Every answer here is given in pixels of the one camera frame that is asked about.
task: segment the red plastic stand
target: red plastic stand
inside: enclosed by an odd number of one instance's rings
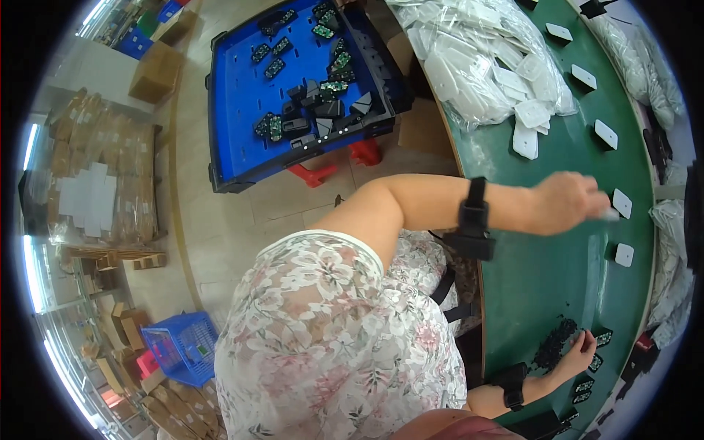
[[[379,154],[379,145],[376,139],[366,139],[348,145],[352,150],[350,158],[357,159],[357,164],[366,165],[367,167],[378,164],[382,161],[382,156]],[[298,164],[289,167],[288,170],[306,182],[310,188],[316,188],[322,185],[322,179],[337,171],[337,166],[329,165],[321,170],[313,171]]]
[[[337,171],[337,166],[335,165],[328,165],[327,167],[317,170],[317,171],[312,171],[307,168],[305,168],[303,165],[298,164],[294,165],[292,167],[289,167],[288,170],[304,181],[306,181],[306,184],[310,188],[315,188],[319,187],[322,185],[321,179],[326,178],[327,176],[333,174],[334,172]]]
[[[357,159],[358,165],[366,165],[367,167],[377,165],[382,161],[382,156],[379,154],[379,145],[374,138],[365,139],[349,145],[352,150],[350,158]]]

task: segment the tile floor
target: tile floor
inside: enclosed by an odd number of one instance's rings
[[[210,72],[210,40],[251,16],[279,3],[275,0],[203,0],[200,20],[187,48],[175,109],[175,140],[156,158],[157,174],[163,178],[157,189],[160,223],[168,236],[160,245],[168,252],[165,268],[139,272],[125,268],[137,307],[148,310],[153,320],[161,320],[196,308],[197,299],[217,326],[227,318],[232,294],[256,254],[266,245],[292,232],[312,225],[333,209],[335,197],[346,199],[361,185],[385,175],[400,172],[428,172],[457,175],[454,161],[440,156],[401,149],[397,135],[379,138],[383,159],[365,167],[349,160],[349,150],[340,149],[304,163],[310,169],[334,163],[338,172],[318,188],[308,188],[290,172],[280,172],[241,194],[214,194],[208,181],[207,95],[204,77]],[[198,10],[199,0],[187,8]],[[156,114],[158,123],[170,131],[170,102]],[[176,154],[175,167],[168,154]],[[170,175],[176,174],[177,188],[170,188]],[[178,213],[172,211],[171,197],[177,192]],[[191,295],[187,275],[176,240],[175,214],[180,214],[187,266],[193,274],[197,299]]]

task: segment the pink object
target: pink object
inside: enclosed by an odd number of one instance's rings
[[[137,358],[137,365],[142,371],[142,379],[146,379],[149,375],[159,368],[158,362],[154,358],[154,353],[151,350],[147,350],[143,355]]]

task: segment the hand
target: hand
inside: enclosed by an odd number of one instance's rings
[[[596,339],[589,330],[579,332],[577,338],[570,341],[570,345],[572,348],[560,359],[554,369],[560,383],[565,383],[585,371],[596,352]]]
[[[568,231],[587,218],[599,216],[611,200],[598,190],[596,179],[578,172],[556,172],[529,190],[532,211],[528,232],[554,235]]]

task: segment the white tag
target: white tag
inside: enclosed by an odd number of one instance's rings
[[[526,128],[518,119],[513,130],[513,151],[530,160],[538,157],[538,132]]]
[[[518,67],[514,70],[519,76],[522,76],[531,82],[538,79],[538,76],[545,75],[545,65],[543,64],[543,60],[533,54],[526,55],[526,57],[523,58]]]
[[[457,82],[444,59],[432,53],[425,61],[425,72],[440,101],[447,101],[459,94]]]
[[[528,86],[521,80],[521,77],[510,70],[494,66],[494,78],[497,82],[519,92],[528,93]]]
[[[619,243],[616,246],[616,263],[625,268],[630,268],[633,263],[633,248],[627,244]]]
[[[631,209],[633,208],[633,202],[628,198],[626,194],[620,189],[614,189],[614,196],[611,200],[611,204],[618,212],[621,213],[625,218],[631,218]]]
[[[569,42],[573,41],[572,34],[570,33],[570,30],[566,27],[557,26],[553,23],[545,23],[545,28],[548,30],[549,34],[555,35],[556,37],[562,38]]]
[[[509,86],[505,86],[503,88],[503,93],[505,93],[509,98],[514,98],[518,102],[523,102],[528,99],[525,93],[519,92]]]
[[[596,90],[596,78],[585,69],[576,64],[572,64],[572,75],[592,89]]]
[[[522,102],[515,107],[516,119],[520,120],[527,128],[543,125],[550,120],[550,113],[545,104],[537,99]]]
[[[594,123],[594,131],[604,142],[614,150],[618,150],[618,135],[599,119]]]

